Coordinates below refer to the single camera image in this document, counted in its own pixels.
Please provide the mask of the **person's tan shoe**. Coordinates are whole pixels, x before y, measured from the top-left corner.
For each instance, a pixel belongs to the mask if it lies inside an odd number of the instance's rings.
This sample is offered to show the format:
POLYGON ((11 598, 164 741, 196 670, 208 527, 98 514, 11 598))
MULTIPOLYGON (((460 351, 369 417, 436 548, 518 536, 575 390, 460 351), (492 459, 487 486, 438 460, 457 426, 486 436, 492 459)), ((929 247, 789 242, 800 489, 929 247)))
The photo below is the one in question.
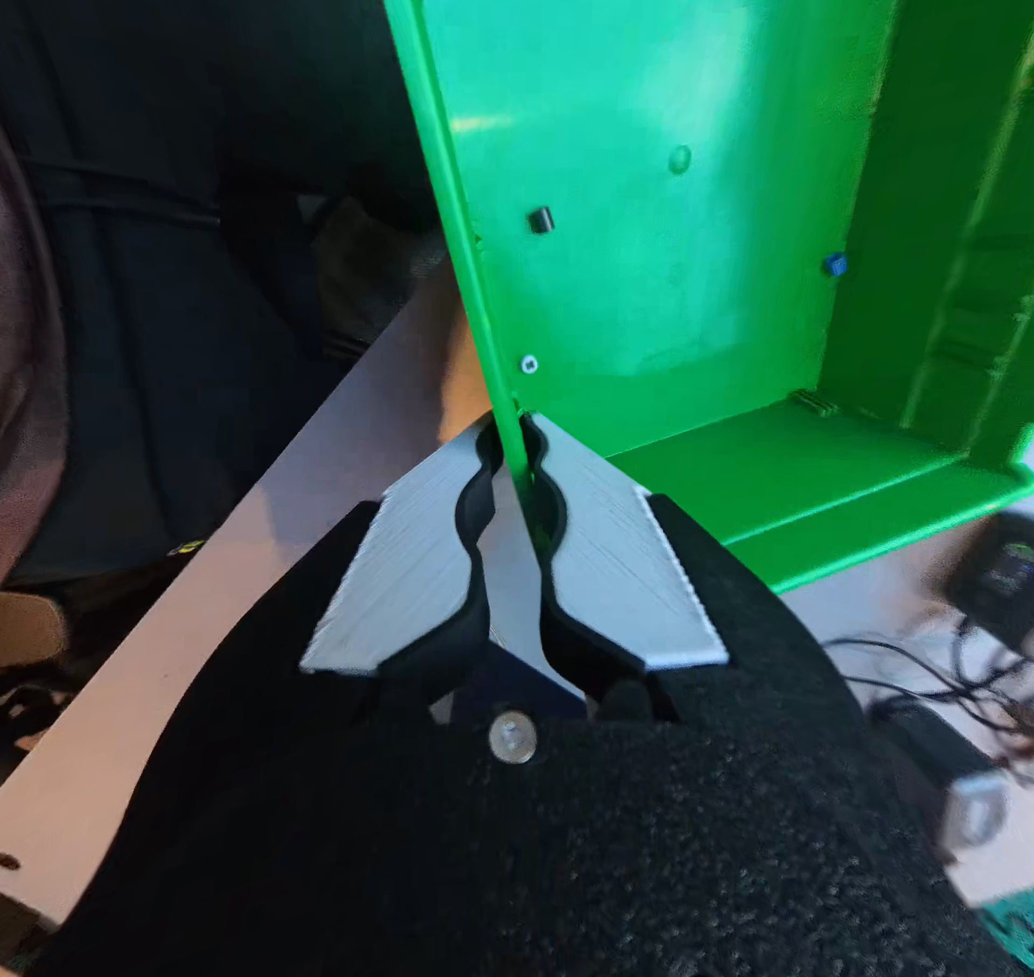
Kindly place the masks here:
POLYGON ((1 670, 54 660, 68 640, 66 614, 51 598, 1 592, 1 670))

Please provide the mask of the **grey desk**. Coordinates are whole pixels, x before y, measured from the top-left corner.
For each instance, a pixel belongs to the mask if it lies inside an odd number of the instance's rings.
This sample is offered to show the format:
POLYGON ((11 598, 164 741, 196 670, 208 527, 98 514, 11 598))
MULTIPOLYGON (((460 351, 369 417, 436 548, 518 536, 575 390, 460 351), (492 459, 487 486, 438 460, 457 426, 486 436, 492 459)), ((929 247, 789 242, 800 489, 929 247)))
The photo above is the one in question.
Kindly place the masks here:
MULTIPOLYGON (((329 934, 346 952, 474 934, 615 946, 711 916, 834 915, 984 934, 834 662, 692 512, 653 493, 727 665, 661 673, 580 715, 503 693, 477 716, 300 661, 381 502, 434 453, 439 268, 2 790, 2 903, 54 932, 41 968, 329 934)), ((541 572, 510 474, 479 549, 489 639, 540 637, 541 572)))

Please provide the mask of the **green plastic bin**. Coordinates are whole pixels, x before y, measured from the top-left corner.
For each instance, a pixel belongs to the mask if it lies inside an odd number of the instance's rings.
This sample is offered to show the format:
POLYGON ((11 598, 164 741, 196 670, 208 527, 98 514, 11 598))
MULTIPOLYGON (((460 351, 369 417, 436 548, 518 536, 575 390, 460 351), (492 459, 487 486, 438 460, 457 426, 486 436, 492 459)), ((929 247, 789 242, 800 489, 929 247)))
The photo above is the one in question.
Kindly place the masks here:
POLYGON ((383 1, 518 479, 778 592, 1032 495, 1032 0, 383 1))

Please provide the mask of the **person's black garment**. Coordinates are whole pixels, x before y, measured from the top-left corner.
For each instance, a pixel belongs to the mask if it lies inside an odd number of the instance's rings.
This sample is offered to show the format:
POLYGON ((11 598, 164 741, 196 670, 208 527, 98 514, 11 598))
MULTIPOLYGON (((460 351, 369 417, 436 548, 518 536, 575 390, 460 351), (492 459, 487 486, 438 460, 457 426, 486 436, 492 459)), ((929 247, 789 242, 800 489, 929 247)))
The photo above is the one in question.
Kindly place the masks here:
POLYGON ((300 197, 438 216, 383 0, 2 0, 2 130, 67 347, 22 587, 209 535, 336 386, 300 197))

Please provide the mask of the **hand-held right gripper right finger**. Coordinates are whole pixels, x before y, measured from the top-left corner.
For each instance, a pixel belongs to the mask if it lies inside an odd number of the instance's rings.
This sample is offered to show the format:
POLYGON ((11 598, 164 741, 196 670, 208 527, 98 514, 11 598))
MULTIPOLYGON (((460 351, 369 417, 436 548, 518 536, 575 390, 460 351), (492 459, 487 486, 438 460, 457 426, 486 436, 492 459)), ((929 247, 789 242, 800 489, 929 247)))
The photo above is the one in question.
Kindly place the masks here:
POLYGON ((653 497, 544 415, 521 427, 533 474, 524 507, 541 572, 545 658, 585 697, 653 688, 661 673, 728 664, 729 652, 653 514, 653 497))

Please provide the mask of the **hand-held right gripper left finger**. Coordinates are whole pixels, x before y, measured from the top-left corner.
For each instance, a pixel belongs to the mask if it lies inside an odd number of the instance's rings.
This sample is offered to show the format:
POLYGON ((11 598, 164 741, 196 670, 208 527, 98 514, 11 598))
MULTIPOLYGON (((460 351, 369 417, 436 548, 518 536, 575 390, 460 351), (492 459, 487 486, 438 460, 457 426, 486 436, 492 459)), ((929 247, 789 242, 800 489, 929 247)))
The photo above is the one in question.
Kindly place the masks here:
POLYGON ((479 541, 495 516, 497 426, 484 415, 396 480, 300 661, 305 674, 461 685, 485 652, 490 609, 479 541))

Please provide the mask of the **person's brown top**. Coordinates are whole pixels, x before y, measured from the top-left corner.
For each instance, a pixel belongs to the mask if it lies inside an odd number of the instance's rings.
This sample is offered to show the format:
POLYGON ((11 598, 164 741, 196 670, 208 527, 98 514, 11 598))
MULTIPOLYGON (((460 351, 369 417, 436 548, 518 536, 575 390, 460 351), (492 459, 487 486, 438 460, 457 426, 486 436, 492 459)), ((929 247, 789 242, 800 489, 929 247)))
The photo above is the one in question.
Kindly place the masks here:
POLYGON ((1 131, 1 578, 30 547, 66 467, 67 347, 45 222, 1 131))

